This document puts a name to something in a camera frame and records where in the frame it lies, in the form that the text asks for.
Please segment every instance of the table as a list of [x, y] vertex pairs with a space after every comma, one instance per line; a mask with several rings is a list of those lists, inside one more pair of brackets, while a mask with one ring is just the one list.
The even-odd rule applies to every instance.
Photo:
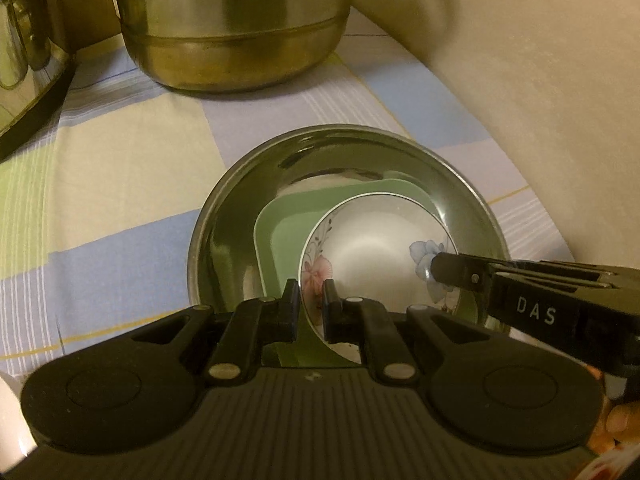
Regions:
[[0, 370], [16, 378], [187, 307], [187, 250], [210, 190], [258, 144], [312, 124], [413, 137], [473, 183], [513, 258], [572, 260], [482, 124], [356, 10], [324, 63], [247, 94], [172, 92], [121, 37], [78, 61], [60, 113], [0, 164]]

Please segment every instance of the metal container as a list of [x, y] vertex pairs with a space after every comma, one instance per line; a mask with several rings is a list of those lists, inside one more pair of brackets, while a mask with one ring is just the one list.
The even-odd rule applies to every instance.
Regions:
[[241, 91], [321, 62], [352, 0], [116, 0], [135, 63], [185, 90]]
[[[498, 223], [478, 192], [438, 155], [383, 130], [334, 124], [295, 130], [265, 142], [231, 167], [205, 202], [191, 238], [191, 304], [218, 312], [261, 296], [254, 224], [274, 198], [309, 187], [403, 179], [424, 190], [457, 250], [508, 259]], [[463, 291], [460, 306], [475, 309]], [[491, 328], [504, 328], [490, 320]]]
[[0, 0], [0, 160], [49, 119], [72, 75], [58, 0]]

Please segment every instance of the ceramic bowl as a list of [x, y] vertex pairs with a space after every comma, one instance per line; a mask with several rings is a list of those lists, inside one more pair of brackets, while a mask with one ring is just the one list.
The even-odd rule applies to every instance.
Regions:
[[[342, 298], [371, 298], [391, 312], [427, 304], [455, 314], [460, 290], [430, 276], [431, 260], [443, 251], [457, 253], [444, 226], [415, 200], [388, 192], [344, 200], [316, 224], [300, 257], [298, 279], [309, 323], [323, 338], [321, 292], [328, 279]], [[360, 361], [353, 345], [330, 348]]]
[[26, 457], [36, 443], [20, 409], [20, 384], [0, 372], [0, 473]]

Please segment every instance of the white wall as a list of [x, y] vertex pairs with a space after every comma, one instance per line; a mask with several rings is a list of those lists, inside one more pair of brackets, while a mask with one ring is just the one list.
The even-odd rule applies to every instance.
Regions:
[[640, 267], [640, 0], [356, 0], [482, 121], [581, 261]]

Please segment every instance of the pink flower print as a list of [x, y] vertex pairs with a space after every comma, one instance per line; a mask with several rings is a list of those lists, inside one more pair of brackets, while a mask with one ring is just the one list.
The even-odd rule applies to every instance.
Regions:
[[617, 480], [640, 458], [640, 444], [618, 444], [593, 460], [572, 480]]
[[320, 254], [313, 262], [305, 262], [302, 270], [302, 291], [311, 292], [318, 298], [322, 296], [324, 280], [330, 280], [333, 273], [331, 262]]

